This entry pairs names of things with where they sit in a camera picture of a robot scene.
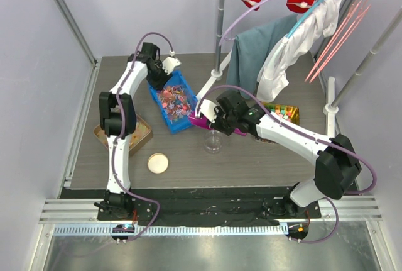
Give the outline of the purple plastic scoop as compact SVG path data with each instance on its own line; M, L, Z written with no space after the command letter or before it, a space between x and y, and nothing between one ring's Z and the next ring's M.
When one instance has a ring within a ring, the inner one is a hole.
M215 130L218 131L219 133L223 133L227 136L231 136L232 134L237 134L240 136L246 136L247 133L241 132L238 128L231 128L231 127L225 127L222 123L213 123L210 120L208 120L205 116L201 116L200 118L196 117L193 113L188 117L189 121L191 124L198 126L200 128L206 129L206 130Z

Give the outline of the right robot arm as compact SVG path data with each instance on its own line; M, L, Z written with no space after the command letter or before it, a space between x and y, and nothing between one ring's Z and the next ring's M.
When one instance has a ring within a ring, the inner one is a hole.
M210 127L226 135L235 131L273 141L303 157L315 167L311 179L295 184L284 196L283 209L299 217L311 203L328 197L341 199L360 174L362 167L348 137L334 138L312 133L283 120L260 104L248 106L233 90L223 92L214 108Z

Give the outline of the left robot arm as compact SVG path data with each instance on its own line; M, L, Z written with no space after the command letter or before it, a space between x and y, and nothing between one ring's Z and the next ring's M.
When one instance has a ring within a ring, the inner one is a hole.
M109 149L109 178L104 199L94 204L101 221L127 220L134 214L133 197L129 195L129 144L137 125L133 97L144 80L153 89L162 90L173 70L164 68L160 48L145 42L129 56L116 85L99 94L100 128L106 135Z

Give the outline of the blue plastic bin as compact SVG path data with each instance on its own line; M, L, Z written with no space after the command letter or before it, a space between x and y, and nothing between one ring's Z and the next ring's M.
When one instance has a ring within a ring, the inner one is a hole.
M188 117L195 111L198 99L180 70L172 73L162 90L157 91L150 85L148 89L171 134L192 126Z

